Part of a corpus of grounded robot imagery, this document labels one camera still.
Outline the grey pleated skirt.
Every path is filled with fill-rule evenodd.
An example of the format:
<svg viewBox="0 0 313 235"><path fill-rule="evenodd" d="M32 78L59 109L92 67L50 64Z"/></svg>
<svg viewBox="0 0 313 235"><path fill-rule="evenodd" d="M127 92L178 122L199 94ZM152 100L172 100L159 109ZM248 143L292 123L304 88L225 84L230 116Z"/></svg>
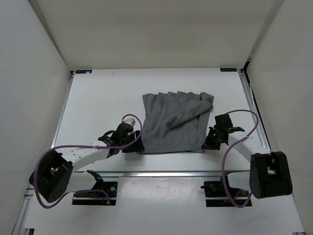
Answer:
<svg viewBox="0 0 313 235"><path fill-rule="evenodd" d="M203 153L214 96L202 92L143 95L142 154Z"/></svg>

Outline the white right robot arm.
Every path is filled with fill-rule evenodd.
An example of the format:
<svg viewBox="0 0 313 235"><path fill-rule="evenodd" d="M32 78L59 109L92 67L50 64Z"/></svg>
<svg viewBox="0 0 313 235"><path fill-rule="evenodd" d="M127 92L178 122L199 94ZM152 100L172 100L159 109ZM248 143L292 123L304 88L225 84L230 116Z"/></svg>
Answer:
<svg viewBox="0 0 313 235"><path fill-rule="evenodd" d="M290 195L293 191L287 156L281 151L271 151L260 146L241 127L235 127L228 113L215 117L216 124L202 146L204 150L220 150L228 145L222 159L220 191L233 201L237 189L248 191L257 199ZM226 158L235 149L250 164L249 171L227 173Z"/></svg>

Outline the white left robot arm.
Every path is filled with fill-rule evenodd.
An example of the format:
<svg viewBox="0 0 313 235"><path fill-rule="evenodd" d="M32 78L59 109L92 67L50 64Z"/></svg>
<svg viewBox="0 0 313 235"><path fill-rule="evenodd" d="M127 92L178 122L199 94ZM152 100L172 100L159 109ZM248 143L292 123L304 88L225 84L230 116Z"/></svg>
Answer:
<svg viewBox="0 0 313 235"><path fill-rule="evenodd" d="M93 170L81 169L100 160L106 160L119 152L142 150L142 127L140 119L126 114L116 130L110 130L90 145L61 145L48 149L38 160L29 183L34 187L39 204L50 209L69 193L89 193L92 196L110 198L103 189L102 177Z"/></svg>

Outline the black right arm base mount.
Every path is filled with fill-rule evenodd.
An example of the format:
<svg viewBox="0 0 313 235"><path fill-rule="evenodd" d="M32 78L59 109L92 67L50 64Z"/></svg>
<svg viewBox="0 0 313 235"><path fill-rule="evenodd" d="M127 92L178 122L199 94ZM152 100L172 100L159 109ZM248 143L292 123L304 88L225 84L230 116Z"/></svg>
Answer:
<svg viewBox="0 0 313 235"><path fill-rule="evenodd" d="M222 181L204 181L201 189L204 190L207 208L234 207L224 190ZM237 205L242 205L249 196L248 191L238 188L229 188L229 193Z"/></svg>

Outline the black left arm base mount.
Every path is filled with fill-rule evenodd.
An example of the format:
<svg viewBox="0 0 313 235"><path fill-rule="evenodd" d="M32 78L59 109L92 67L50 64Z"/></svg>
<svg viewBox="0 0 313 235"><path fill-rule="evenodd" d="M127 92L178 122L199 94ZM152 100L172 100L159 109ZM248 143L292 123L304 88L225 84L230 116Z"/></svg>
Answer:
<svg viewBox="0 0 313 235"><path fill-rule="evenodd" d="M72 205L76 206L115 206L118 190L117 178L96 179L92 189L87 192L75 192Z"/></svg>

